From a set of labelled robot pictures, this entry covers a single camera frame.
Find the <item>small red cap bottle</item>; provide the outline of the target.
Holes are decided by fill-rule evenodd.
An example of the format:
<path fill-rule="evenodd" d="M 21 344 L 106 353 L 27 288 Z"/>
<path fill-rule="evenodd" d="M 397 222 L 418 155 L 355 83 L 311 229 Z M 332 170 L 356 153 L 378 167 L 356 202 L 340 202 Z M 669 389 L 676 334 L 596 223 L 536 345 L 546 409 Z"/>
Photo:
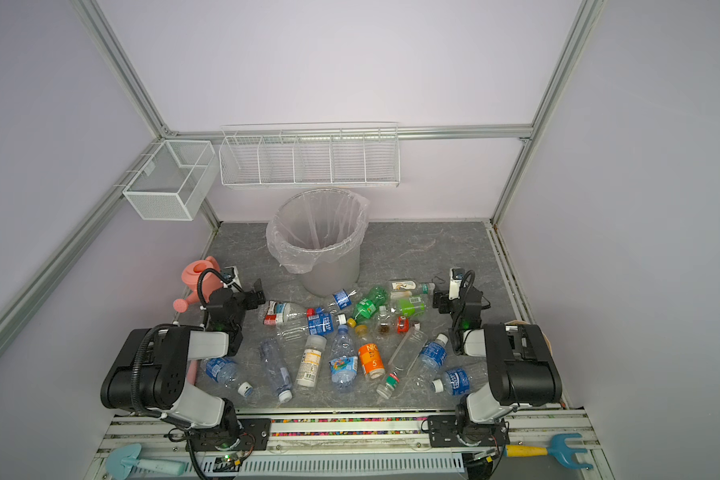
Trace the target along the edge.
<path fill-rule="evenodd" d="M 397 334 L 405 334 L 410 329 L 410 320 L 406 316 L 398 316 L 394 324 L 395 332 Z"/>

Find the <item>clear blue tinted bottle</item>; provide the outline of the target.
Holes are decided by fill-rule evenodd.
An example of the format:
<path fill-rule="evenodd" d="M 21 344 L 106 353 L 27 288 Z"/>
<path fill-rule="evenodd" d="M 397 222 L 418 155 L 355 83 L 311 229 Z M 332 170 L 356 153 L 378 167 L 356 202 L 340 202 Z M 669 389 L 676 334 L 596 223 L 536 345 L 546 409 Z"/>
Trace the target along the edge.
<path fill-rule="evenodd" d="M 263 340 L 259 345 L 259 355 L 272 391 L 280 404 L 293 398 L 292 380 L 282 351 L 275 338 Z"/>

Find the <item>white milky bottle yellow label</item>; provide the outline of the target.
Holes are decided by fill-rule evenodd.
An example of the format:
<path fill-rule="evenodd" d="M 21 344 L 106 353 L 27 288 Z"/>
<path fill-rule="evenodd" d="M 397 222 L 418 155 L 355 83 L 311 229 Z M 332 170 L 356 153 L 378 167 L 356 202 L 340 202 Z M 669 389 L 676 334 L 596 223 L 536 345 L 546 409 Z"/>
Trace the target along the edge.
<path fill-rule="evenodd" d="M 299 387 L 314 388 L 317 383 L 322 354 L 327 339 L 321 335 L 309 335 L 306 339 L 295 383 Z"/>

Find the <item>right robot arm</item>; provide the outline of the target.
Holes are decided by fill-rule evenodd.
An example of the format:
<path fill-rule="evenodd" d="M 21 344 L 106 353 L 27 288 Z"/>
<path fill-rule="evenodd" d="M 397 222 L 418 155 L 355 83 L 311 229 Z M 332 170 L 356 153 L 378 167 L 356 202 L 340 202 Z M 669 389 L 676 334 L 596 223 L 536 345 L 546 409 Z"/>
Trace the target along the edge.
<path fill-rule="evenodd" d="M 562 380 L 540 327 L 523 321 L 484 323 L 482 313 L 490 304 L 475 286 L 474 271 L 451 269 L 448 288 L 435 291 L 433 306 L 451 317 L 454 353 L 476 359 L 431 381 L 435 392 L 460 398 L 460 424 L 497 424 L 521 408 L 561 400 Z"/>

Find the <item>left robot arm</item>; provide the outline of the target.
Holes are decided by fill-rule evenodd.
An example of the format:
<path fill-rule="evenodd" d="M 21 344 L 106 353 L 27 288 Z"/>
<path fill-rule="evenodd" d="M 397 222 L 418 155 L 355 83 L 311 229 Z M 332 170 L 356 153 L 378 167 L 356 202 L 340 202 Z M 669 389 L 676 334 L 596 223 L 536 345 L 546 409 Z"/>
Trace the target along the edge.
<path fill-rule="evenodd" d="M 261 280 L 249 290 L 213 267 L 196 282 L 200 325 L 159 324 L 130 332 L 100 389 L 102 405 L 184 430 L 239 435 L 233 403 L 186 380 L 192 361 L 234 356 L 243 343 L 246 313 L 266 301 Z"/>

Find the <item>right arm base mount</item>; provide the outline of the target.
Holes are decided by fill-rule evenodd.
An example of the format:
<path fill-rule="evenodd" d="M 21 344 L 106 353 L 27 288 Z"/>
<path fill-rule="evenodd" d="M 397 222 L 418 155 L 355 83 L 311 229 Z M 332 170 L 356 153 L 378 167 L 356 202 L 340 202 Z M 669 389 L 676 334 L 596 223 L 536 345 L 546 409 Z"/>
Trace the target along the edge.
<path fill-rule="evenodd" d="M 510 443 L 506 422 L 479 424 L 447 414 L 430 415 L 422 426 L 430 445 L 436 448 L 504 447 Z"/>

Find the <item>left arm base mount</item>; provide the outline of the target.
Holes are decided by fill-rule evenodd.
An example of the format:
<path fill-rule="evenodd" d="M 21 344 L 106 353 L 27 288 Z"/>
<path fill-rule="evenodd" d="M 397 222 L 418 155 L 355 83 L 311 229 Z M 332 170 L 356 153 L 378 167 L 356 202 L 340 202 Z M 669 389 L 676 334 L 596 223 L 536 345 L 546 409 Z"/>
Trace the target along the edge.
<path fill-rule="evenodd" d="M 216 427 L 191 433 L 189 444 L 195 452 L 262 451 L 270 438 L 271 419 L 244 417 L 231 430 Z"/>

